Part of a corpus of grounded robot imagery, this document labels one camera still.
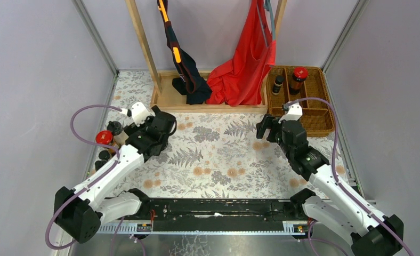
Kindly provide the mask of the red apron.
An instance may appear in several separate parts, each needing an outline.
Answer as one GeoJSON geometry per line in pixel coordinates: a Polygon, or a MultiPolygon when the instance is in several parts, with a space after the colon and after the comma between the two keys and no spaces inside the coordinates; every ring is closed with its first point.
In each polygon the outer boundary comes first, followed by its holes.
{"type": "Polygon", "coordinates": [[[239,37],[232,59],[216,67],[208,76],[212,89],[207,105],[256,106],[262,103],[261,88],[265,76],[275,64],[276,40],[271,37],[268,25],[269,13],[263,8],[264,1],[251,1],[248,16],[239,37]],[[260,4],[263,22],[266,22],[265,45],[256,11],[260,4]]]}

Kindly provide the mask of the wooden rack frame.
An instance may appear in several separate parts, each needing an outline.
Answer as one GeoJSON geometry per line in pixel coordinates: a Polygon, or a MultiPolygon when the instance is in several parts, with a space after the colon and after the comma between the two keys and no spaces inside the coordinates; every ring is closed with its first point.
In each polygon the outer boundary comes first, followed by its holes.
{"type": "MultiPolygon", "coordinates": [[[[279,1],[276,9],[272,8],[274,14],[274,23],[276,25],[276,36],[280,32],[282,18],[285,12],[286,1],[279,1]]],[[[191,31],[187,34],[190,37],[203,36],[203,39],[191,39],[195,45],[192,48],[181,46],[183,50],[189,52],[196,61],[197,68],[202,77],[207,81],[209,74],[218,66],[232,59],[237,47],[240,34],[244,27],[248,16],[251,1],[242,1],[247,5],[241,10],[232,10],[234,18],[225,18],[222,20],[223,31],[208,35],[211,31],[210,25],[204,25],[197,21],[196,15],[192,15],[191,26],[203,29],[202,32],[191,31]]],[[[226,104],[220,105],[188,105],[186,104],[186,96],[180,95],[173,87],[172,79],[178,78],[179,74],[175,67],[172,70],[160,70],[155,67],[154,58],[149,48],[148,40],[142,25],[141,17],[136,7],[135,1],[126,1],[127,9],[130,14],[134,29],[136,31],[140,48],[145,58],[147,67],[150,71],[154,90],[152,93],[150,105],[158,106],[161,110],[167,112],[184,112],[184,113],[253,113],[265,114],[268,111],[268,101],[266,98],[265,81],[263,80],[261,88],[262,103],[256,106],[239,105],[230,106],[226,104]]],[[[172,53],[167,48],[166,60],[174,65],[172,53]]]]}

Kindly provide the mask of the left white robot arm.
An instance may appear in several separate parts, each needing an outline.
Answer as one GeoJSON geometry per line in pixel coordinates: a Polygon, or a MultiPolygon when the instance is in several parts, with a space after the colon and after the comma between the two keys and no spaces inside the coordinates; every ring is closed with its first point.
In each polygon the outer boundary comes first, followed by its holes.
{"type": "Polygon", "coordinates": [[[50,242],[50,229],[58,225],[73,242],[86,243],[100,226],[126,215],[136,214],[140,199],[131,193],[108,199],[107,196],[130,172],[141,167],[152,156],[158,156],[167,147],[168,139],[177,128],[176,117],[161,111],[157,106],[148,109],[136,102],[129,109],[114,110],[132,119],[127,126],[127,139],[120,148],[106,145],[115,151],[90,178],[71,189],[60,188],[54,199],[54,214],[45,232],[46,244],[61,250],[50,242]]]}

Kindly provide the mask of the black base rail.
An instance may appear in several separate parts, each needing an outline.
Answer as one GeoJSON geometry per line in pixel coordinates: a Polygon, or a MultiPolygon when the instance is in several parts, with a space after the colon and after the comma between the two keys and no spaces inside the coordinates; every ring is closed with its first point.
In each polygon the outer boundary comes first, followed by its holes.
{"type": "Polygon", "coordinates": [[[305,188],[290,199],[153,198],[139,189],[141,201],[128,220],[152,224],[157,233],[291,233],[285,225],[306,224],[303,204],[315,192],[305,188]]]}

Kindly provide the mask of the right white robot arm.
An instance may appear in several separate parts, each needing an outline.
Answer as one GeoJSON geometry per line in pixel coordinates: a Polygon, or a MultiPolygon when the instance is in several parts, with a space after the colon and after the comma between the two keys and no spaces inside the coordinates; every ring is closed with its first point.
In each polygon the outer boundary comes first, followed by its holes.
{"type": "Polygon", "coordinates": [[[295,208],[343,238],[354,255],[395,255],[404,248],[404,224],[396,215],[387,216],[352,189],[329,160],[309,146],[306,131],[297,118],[269,114],[256,125],[256,136],[280,146],[292,170],[323,192],[327,204],[313,191],[304,189],[291,197],[295,208]]]}

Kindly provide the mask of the red lid jar at left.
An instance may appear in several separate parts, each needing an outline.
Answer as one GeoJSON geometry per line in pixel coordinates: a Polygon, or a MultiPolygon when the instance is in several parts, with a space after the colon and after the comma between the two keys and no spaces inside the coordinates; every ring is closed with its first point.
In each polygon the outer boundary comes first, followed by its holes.
{"type": "Polygon", "coordinates": [[[115,137],[112,135],[112,133],[108,130],[103,130],[99,132],[95,136],[95,142],[102,145],[112,146],[117,149],[120,148],[119,143],[115,140],[115,137]]]}

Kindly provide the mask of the small black cap spice bottle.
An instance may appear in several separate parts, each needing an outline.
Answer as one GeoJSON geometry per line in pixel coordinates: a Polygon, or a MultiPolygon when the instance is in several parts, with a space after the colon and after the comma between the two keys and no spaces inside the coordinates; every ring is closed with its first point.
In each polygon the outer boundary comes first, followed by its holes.
{"type": "Polygon", "coordinates": [[[275,77],[274,84],[273,84],[273,87],[272,87],[272,90],[271,90],[273,95],[278,95],[279,94],[279,92],[280,92],[280,90],[281,90],[281,88],[284,84],[284,80],[285,80],[285,78],[282,75],[278,75],[278,76],[275,77]]]}

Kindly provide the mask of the dark navy garment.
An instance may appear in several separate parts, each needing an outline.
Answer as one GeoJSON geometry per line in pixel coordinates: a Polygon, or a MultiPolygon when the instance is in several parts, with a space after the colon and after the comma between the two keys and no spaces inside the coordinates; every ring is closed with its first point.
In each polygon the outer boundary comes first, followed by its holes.
{"type": "Polygon", "coordinates": [[[180,95],[186,96],[186,104],[201,105],[211,97],[213,91],[199,73],[195,60],[180,46],[168,18],[167,7],[168,1],[157,1],[157,8],[164,23],[166,44],[179,74],[178,78],[172,79],[172,85],[180,95]]]}

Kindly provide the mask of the red lid sauce jar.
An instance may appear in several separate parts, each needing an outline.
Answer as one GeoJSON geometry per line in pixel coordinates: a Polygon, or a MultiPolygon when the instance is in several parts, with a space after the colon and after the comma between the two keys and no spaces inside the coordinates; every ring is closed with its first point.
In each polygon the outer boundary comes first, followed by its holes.
{"type": "Polygon", "coordinates": [[[291,94],[298,94],[304,81],[307,79],[309,72],[304,67],[296,67],[289,81],[288,87],[291,94]]]}

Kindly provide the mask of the wicker divided tray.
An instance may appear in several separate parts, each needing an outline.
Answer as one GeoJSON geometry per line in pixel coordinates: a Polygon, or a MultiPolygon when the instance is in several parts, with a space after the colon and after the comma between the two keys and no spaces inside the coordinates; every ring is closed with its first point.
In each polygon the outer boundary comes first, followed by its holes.
{"type": "MultiPolygon", "coordinates": [[[[321,98],[330,101],[326,80],[322,70],[318,67],[305,66],[308,77],[301,86],[300,93],[291,94],[288,82],[292,79],[294,66],[274,66],[270,69],[266,81],[266,98],[268,101],[268,114],[281,117],[284,114],[283,104],[301,98],[321,98]],[[278,94],[272,93],[277,76],[284,77],[283,85],[278,94]]],[[[317,100],[302,101],[303,115],[300,118],[302,126],[309,137],[326,137],[335,130],[334,115],[330,108],[317,100]]]]}

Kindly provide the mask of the grey clothes hanger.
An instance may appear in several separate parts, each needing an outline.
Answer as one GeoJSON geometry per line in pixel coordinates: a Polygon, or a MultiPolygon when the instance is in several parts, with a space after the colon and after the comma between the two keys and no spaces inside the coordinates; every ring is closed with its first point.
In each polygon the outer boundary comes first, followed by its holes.
{"type": "MultiPolygon", "coordinates": [[[[275,41],[276,40],[276,25],[274,23],[274,14],[272,13],[272,5],[271,5],[271,1],[270,0],[265,0],[264,4],[263,4],[263,8],[269,13],[269,18],[270,18],[270,32],[271,32],[271,37],[272,40],[275,41]]],[[[261,11],[260,11],[260,4],[256,3],[256,11],[257,11],[257,15],[260,21],[260,27],[261,27],[261,31],[262,31],[262,35],[265,41],[265,45],[269,46],[267,37],[266,37],[266,32],[265,32],[265,28],[267,27],[266,22],[263,22],[262,20],[262,16],[261,16],[261,11]]]]}

